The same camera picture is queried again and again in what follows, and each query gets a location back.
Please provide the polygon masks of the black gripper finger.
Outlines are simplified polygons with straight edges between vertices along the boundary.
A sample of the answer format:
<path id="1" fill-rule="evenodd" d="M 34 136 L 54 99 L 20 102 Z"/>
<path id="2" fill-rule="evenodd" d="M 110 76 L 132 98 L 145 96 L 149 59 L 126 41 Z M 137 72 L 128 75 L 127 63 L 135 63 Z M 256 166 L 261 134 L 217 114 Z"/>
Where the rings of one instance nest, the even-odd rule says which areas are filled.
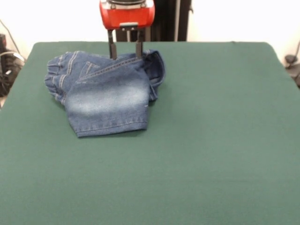
<path id="1" fill-rule="evenodd" d="M 136 57 L 141 58 L 143 54 L 143 41 L 144 41 L 144 29 L 137 31 L 137 41 L 136 41 Z"/>
<path id="2" fill-rule="evenodd" d="M 117 58 L 117 50 L 116 45 L 113 41 L 113 30 L 108 30 L 108 44 L 109 44 L 109 52 L 110 52 L 110 58 L 116 59 Z"/>

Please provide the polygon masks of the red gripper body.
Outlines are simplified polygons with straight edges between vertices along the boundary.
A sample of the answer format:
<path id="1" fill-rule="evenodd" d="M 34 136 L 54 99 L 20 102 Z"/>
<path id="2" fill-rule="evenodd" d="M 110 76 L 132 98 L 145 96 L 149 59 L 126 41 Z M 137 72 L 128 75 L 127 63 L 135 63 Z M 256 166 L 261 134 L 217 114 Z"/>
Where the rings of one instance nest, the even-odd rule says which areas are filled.
<path id="1" fill-rule="evenodd" d="M 99 10 L 107 30 L 149 27 L 155 17 L 155 4 L 152 0 L 101 0 Z"/>

